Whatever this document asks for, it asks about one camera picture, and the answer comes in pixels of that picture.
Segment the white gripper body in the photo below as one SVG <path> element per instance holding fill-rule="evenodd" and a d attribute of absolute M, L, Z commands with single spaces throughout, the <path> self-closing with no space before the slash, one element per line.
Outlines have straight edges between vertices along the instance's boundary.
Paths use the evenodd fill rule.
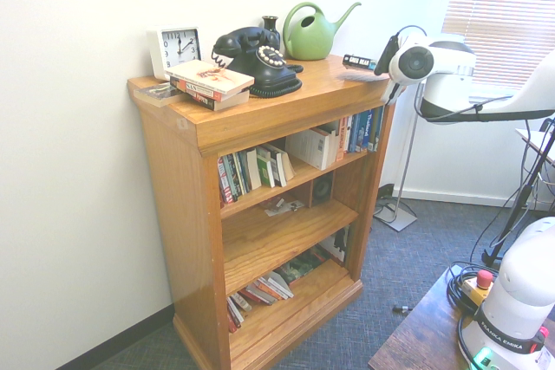
<path fill-rule="evenodd" d="M 381 96 L 381 101 L 385 105 L 392 105 L 395 103 L 395 101 L 397 100 L 397 98 L 401 93 L 402 93 L 402 85 L 393 80 L 389 80 Z"/>

